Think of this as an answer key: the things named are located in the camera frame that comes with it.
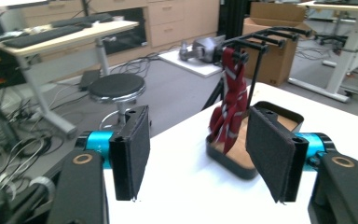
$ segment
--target red necktie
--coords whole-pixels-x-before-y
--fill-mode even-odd
[[[228,90],[222,105],[213,111],[209,124],[213,141],[225,143],[224,154],[229,152],[237,140],[248,101],[243,76],[245,66],[241,62],[235,63],[233,54],[234,49],[231,48],[223,51],[222,65]]]

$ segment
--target white desk leg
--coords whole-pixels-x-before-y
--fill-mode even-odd
[[[351,72],[351,62],[358,50],[358,15],[355,15],[355,17],[356,23],[354,24],[351,33],[348,35],[345,47],[339,55],[337,66],[328,82],[326,90],[329,92],[337,92],[344,77],[347,73]]]
[[[330,97],[343,103],[347,103],[350,100],[349,97],[338,94],[337,92],[344,77],[347,73],[350,72],[349,68],[351,67],[351,62],[353,57],[356,56],[356,52],[358,50],[358,13],[353,12],[353,14],[356,18],[356,23],[353,25],[351,33],[348,36],[344,50],[341,51],[337,66],[334,69],[333,75],[330,77],[326,89],[311,85],[307,82],[295,78],[289,78],[288,81],[290,83],[310,91],[315,91],[321,95]]]
[[[48,104],[45,100],[45,98],[42,95],[42,92],[39,90],[39,87],[34,82],[33,77],[29,73],[29,70],[31,67],[28,65],[27,61],[22,58],[18,57],[17,61],[19,62],[19,65],[21,67],[22,74],[24,75],[25,80],[27,81],[28,85],[30,86],[31,90],[34,92],[34,96],[36,97],[36,100],[38,101],[40,105],[40,110],[42,113],[42,116],[48,120],[50,123],[52,123],[54,126],[62,130],[64,133],[66,133],[66,136],[68,138],[75,137],[76,134],[76,126],[68,122],[67,120],[61,118],[54,112],[52,112]]]
[[[109,64],[106,59],[106,51],[104,50],[103,41],[101,38],[95,39],[95,45],[97,50],[98,59],[101,63],[101,68],[103,69],[103,76],[110,75],[109,74]]]

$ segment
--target office chair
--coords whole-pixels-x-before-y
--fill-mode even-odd
[[[343,18],[345,12],[339,12],[339,16],[337,18],[336,26],[334,27],[334,31],[332,35],[315,35],[315,40],[319,39],[319,44],[324,45],[326,40],[336,41],[334,50],[341,49],[345,46],[345,42],[347,41],[347,36],[345,35],[337,35],[339,25],[341,24],[341,19]]]
[[[117,110],[108,114],[100,123],[99,130],[119,131],[126,122],[125,113],[130,110],[127,102],[136,100],[145,92],[145,81],[135,74],[113,74],[101,77],[89,85],[89,97],[101,104],[116,104]],[[117,123],[106,121],[118,114]]]

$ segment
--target stool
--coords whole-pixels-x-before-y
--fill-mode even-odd
[[[113,74],[92,82],[89,85],[89,97],[91,100],[101,104],[117,105],[117,111],[110,113],[101,121],[100,130],[113,128],[113,124],[103,126],[103,123],[115,114],[118,114],[117,126],[122,128],[126,123],[125,113],[129,110],[126,107],[126,103],[135,100],[144,91],[144,79],[131,73]]]

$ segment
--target desk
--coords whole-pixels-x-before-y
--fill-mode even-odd
[[[108,75],[108,62],[101,37],[130,30],[137,24],[138,22],[133,21],[111,21],[99,23],[94,24],[93,27],[86,28],[80,32],[55,38],[27,48],[13,49],[0,43],[0,49],[16,57],[21,67],[22,74],[24,75],[25,80],[29,84],[40,105],[40,112],[42,116],[66,133],[69,138],[72,138],[76,133],[76,126],[59,117],[49,109],[42,92],[39,90],[39,86],[59,77],[64,77],[82,69],[91,67],[96,63],[100,63],[103,74]],[[47,62],[33,65],[28,64],[27,57],[56,49],[76,46],[92,40],[95,40],[96,43],[94,49],[74,52]]]
[[[313,2],[301,3],[298,4],[299,7],[309,7],[315,9],[329,9],[336,11],[349,11],[351,15],[356,18],[356,22],[353,25],[351,33],[348,35],[344,49],[341,51],[337,66],[331,76],[327,87],[320,88],[313,86],[309,83],[300,81],[295,78],[289,78],[289,82],[300,86],[302,88],[308,89],[310,91],[318,92],[327,97],[339,100],[341,102],[348,102],[349,97],[338,94],[338,89],[341,86],[344,77],[351,72],[352,70],[358,68],[358,6],[343,6],[343,5],[323,5],[315,4]]]
[[[302,133],[327,134],[338,151],[358,160],[358,117],[257,83],[252,105],[269,101],[304,117]],[[151,139],[138,201],[118,202],[105,170],[110,223],[310,223],[315,172],[304,172],[296,203],[273,202],[264,180],[237,178],[206,154],[214,106]]]

